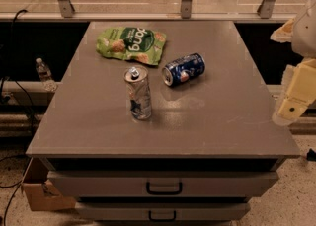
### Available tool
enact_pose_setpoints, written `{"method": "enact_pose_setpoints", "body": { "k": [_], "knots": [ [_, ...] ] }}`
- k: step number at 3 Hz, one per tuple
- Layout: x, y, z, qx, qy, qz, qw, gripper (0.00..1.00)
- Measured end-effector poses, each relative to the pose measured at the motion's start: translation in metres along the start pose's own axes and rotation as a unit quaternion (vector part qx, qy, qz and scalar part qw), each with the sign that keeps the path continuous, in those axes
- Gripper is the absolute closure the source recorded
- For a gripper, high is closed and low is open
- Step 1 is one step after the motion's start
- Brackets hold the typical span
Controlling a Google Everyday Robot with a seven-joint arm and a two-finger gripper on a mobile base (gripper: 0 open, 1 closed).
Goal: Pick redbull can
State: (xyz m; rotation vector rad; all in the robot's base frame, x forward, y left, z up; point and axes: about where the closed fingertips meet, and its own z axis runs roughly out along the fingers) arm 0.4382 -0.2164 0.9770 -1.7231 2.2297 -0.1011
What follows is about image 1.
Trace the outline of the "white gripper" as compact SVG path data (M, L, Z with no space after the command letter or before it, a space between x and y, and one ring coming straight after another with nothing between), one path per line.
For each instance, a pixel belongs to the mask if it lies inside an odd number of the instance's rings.
M316 100L316 0L308 0L294 20L273 31L270 40L291 42L292 50L305 57L297 66L286 66L272 116L276 125L289 126Z

